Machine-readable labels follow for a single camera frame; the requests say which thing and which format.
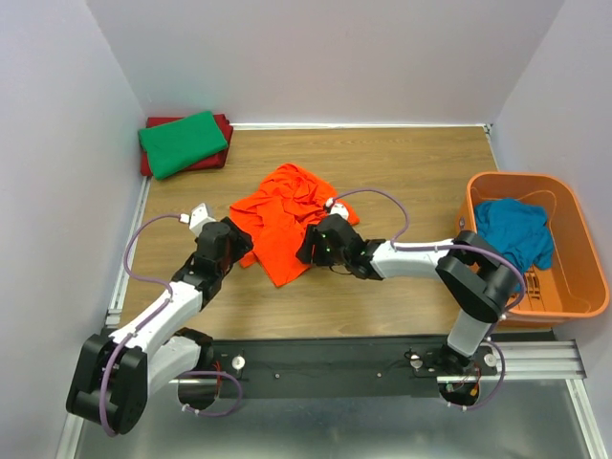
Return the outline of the orange t shirt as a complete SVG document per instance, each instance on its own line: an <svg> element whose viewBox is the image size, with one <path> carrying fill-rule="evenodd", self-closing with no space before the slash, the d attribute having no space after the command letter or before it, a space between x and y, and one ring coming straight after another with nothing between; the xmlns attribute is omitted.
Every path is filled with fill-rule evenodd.
<svg viewBox="0 0 612 459"><path fill-rule="evenodd" d="M314 173L295 164L279 166L253 194L229 207L229 218L253 243L240 265L259 263L276 287L297 279L309 269L296 257L306 229L327 215L324 205L337 195Z"/></svg>

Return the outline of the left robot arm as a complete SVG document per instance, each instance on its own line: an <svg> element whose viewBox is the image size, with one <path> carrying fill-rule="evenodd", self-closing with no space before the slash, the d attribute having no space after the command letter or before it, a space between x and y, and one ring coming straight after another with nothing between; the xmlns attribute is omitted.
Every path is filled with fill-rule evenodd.
<svg viewBox="0 0 612 459"><path fill-rule="evenodd" d="M216 366L211 338L184 324L219 293L252 240L229 218L205 221L195 232L195 251L158 299L126 326L93 334L81 347L66 410L101 425L110 437L128 433L148 399L174 379L227 380L243 398L238 379Z"/></svg>

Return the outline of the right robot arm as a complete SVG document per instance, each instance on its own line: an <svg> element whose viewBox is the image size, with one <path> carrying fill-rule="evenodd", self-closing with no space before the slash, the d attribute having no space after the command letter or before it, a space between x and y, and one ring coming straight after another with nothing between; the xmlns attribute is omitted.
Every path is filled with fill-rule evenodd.
<svg viewBox="0 0 612 459"><path fill-rule="evenodd" d="M306 229L296 258L308 265L342 266L363 280L439 278L460 307L446 342L431 358L438 372L464 373L497 322L525 295L524 275L471 230L428 244L364 239L331 214Z"/></svg>

